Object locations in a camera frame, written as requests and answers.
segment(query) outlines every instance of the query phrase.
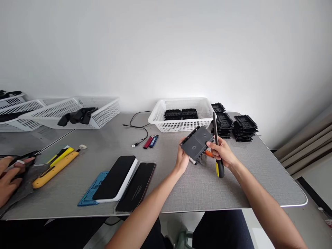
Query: white wall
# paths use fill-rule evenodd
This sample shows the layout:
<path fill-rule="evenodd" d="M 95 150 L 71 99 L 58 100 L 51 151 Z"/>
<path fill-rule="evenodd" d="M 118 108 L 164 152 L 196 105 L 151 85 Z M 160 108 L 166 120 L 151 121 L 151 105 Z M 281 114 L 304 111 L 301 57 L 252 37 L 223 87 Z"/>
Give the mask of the white wall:
<path fill-rule="evenodd" d="M 2 0 L 0 88 L 120 96 L 125 112 L 205 96 L 276 149 L 328 105 L 331 12 L 329 0 Z"/>

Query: smartphone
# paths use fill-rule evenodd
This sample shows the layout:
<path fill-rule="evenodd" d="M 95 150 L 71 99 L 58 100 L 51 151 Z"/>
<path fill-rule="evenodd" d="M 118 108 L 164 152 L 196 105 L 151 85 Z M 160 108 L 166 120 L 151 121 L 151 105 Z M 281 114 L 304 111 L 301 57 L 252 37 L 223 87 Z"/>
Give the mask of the smartphone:
<path fill-rule="evenodd" d="M 155 163 L 140 163 L 115 211 L 132 212 L 141 203 L 155 169 Z"/>
<path fill-rule="evenodd" d="M 137 164 L 135 156 L 120 156 L 93 195 L 98 202 L 120 200 Z"/>

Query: floor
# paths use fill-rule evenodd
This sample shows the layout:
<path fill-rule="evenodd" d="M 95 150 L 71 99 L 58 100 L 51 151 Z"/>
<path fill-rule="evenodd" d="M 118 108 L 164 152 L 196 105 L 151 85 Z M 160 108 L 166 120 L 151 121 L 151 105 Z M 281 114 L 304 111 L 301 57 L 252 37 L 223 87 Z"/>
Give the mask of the floor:
<path fill-rule="evenodd" d="M 308 204 L 302 207 L 284 208 L 298 231 L 302 235 L 308 248 L 332 248 L 332 229 L 330 229 L 321 218 L 321 213 L 317 209 L 316 203 L 308 197 Z M 266 233 L 260 226 L 252 209 L 243 209 L 249 232 L 256 249 L 274 248 Z M 163 235 L 169 235 L 176 239 L 181 229 L 187 228 L 194 231 L 204 212 L 160 214 L 161 230 Z M 114 223 L 117 218 L 111 217 L 107 220 Z M 121 226 L 120 221 L 114 226 L 103 225 L 97 233 L 86 244 L 84 249 L 102 249 L 112 238 L 113 234 Z"/>

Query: beige curtain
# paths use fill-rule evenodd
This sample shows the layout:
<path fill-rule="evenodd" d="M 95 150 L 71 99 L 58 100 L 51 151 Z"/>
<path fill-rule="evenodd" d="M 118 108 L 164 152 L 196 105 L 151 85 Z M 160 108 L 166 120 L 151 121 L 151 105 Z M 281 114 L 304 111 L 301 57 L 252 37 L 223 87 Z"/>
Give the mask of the beige curtain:
<path fill-rule="evenodd" d="M 332 114 L 309 126 L 274 152 L 288 173 L 297 179 L 332 158 Z"/>

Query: screwdriver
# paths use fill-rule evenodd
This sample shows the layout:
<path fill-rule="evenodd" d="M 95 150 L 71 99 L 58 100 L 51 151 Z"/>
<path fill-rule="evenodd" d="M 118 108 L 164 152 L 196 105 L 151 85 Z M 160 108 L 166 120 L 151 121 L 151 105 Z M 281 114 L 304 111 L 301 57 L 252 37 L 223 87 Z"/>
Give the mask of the screwdriver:
<path fill-rule="evenodd" d="M 215 119 L 215 116 L 216 116 L 216 114 L 215 114 L 215 112 L 213 112 L 213 127 L 214 127 L 215 144 L 219 145 L 218 132 L 217 132 L 217 120 Z M 217 160 L 215 162 L 215 170 L 217 171 L 217 176 L 219 178 L 223 178 L 225 176 L 225 169 L 224 169 L 222 160 Z"/>

